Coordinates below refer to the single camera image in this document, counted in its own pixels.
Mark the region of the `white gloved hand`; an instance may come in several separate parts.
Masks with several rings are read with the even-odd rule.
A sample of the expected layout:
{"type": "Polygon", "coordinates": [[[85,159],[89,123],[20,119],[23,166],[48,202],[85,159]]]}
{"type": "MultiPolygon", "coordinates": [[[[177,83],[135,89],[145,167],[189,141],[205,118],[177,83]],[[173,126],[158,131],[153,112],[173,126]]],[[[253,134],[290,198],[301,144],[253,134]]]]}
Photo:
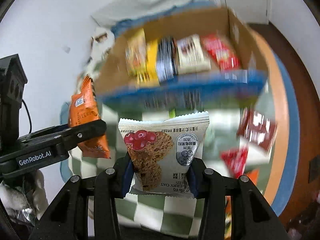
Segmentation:
{"type": "Polygon", "coordinates": [[[17,186],[1,182],[1,201],[13,222],[35,226],[48,207],[43,173],[25,174],[17,186]]]}

